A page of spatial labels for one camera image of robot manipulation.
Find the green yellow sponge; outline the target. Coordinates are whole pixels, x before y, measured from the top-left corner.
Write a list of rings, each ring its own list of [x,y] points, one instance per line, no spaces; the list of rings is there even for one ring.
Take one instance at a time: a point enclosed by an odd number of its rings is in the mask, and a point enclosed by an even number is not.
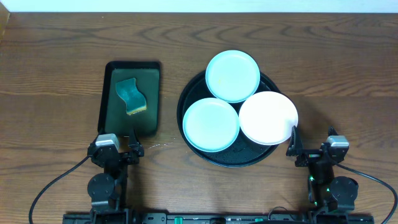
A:
[[[136,85],[136,78],[117,82],[116,93],[126,104],[126,114],[133,115],[147,109],[145,96]]]

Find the light green plate front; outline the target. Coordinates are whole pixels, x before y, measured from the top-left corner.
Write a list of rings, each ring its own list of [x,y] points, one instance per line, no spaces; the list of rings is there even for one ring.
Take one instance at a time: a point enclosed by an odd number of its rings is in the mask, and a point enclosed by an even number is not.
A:
[[[182,129],[194,148],[203,152],[220,152],[230,147],[238,137],[238,114],[223,100],[200,99],[186,110]]]

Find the light green plate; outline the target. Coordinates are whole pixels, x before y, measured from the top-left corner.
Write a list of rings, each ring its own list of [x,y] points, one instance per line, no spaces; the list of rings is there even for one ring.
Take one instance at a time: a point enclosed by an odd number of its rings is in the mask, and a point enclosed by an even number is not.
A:
[[[182,129],[194,148],[203,152],[220,152],[230,147],[238,137],[238,114],[223,100],[200,99],[186,110]]]
[[[205,71],[206,85],[212,95],[228,103],[240,103],[253,95],[260,77],[256,61],[239,50],[215,55]]]

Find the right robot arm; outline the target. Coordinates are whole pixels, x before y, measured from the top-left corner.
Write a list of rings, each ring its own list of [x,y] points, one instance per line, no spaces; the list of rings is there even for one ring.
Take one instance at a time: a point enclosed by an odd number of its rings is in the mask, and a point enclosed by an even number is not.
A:
[[[345,176],[336,177],[333,167],[342,162],[349,142],[333,127],[319,149],[305,149],[298,128],[292,128],[287,156],[295,156],[295,166],[308,168],[308,199],[327,212],[350,212],[358,196],[358,183]]]

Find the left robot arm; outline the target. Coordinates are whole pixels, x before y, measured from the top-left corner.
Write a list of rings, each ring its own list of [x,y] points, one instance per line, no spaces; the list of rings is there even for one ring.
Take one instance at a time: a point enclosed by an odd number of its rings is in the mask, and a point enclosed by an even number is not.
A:
[[[126,208],[127,168],[139,163],[144,148],[137,140],[135,130],[130,130],[128,152],[119,151],[119,140],[115,134],[100,134],[89,145],[87,155],[92,163],[104,169],[88,183],[92,211],[105,214]]]

